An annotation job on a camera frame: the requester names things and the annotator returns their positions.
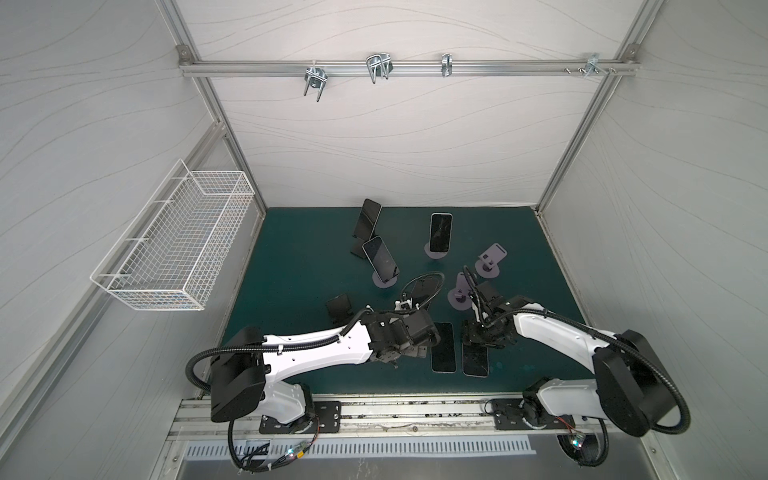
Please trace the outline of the purple-edged phone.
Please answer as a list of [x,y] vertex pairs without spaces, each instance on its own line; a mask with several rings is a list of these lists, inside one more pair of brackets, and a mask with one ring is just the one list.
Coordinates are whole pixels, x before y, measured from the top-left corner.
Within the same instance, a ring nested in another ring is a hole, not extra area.
[[473,378],[487,378],[489,375],[488,349],[481,344],[462,345],[462,372]]

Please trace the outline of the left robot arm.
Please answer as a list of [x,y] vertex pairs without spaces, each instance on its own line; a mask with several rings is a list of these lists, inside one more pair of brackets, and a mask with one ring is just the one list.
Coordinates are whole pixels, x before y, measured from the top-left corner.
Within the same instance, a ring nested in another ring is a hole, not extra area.
[[289,425],[312,415],[310,390],[290,384],[290,378],[336,366],[423,358],[440,341],[426,309],[367,306],[342,327],[307,334],[264,335],[247,327],[226,345],[193,355],[184,373],[210,396],[214,423],[255,413]]

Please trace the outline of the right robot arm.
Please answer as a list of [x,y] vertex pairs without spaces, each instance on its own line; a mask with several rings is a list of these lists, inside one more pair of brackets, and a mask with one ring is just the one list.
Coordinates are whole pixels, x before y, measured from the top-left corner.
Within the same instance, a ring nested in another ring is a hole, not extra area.
[[463,326],[467,346],[504,348],[525,338],[574,360],[591,378],[544,378],[523,393],[527,422],[572,416],[608,420],[622,432],[685,433],[690,408],[648,340],[634,330],[599,330],[557,314],[523,296],[506,299],[490,282],[468,282],[463,297],[472,319]]

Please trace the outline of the teal-edged phone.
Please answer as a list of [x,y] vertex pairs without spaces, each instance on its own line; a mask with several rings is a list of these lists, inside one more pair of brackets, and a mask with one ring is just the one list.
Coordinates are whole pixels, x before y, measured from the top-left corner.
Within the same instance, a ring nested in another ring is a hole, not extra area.
[[440,337],[437,345],[431,348],[431,368],[435,373],[451,374],[457,370],[454,328],[451,323],[436,323]]

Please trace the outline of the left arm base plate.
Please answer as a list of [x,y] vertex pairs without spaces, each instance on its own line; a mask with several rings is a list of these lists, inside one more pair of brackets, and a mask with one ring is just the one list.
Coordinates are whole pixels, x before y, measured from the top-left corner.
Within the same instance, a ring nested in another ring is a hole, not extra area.
[[338,433],[341,422],[341,403],[339,401],[321,401],[311,404],[306,412],[290,423],[279,423],[276,419],[263,416],[259,433],[267,434],[305,434]]

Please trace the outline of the pink-edged phone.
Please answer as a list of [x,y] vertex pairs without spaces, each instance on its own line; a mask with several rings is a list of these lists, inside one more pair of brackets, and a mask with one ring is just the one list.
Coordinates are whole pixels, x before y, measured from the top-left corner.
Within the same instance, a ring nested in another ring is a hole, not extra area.
[[428,309],[434,297],[442,288],[443,280],[439,275],[427,275],[418,279],[410,292],[413,308]]

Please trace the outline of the purple stand front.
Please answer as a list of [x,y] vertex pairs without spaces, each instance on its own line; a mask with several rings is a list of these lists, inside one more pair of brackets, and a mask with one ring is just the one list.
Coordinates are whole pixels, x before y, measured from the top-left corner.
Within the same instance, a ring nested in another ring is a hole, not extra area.
[[493,243],[481,255],[475,263],[477,274],[486,279],[497,278],[500,275],[499,263],[508,255],[507,250],[498,242]]

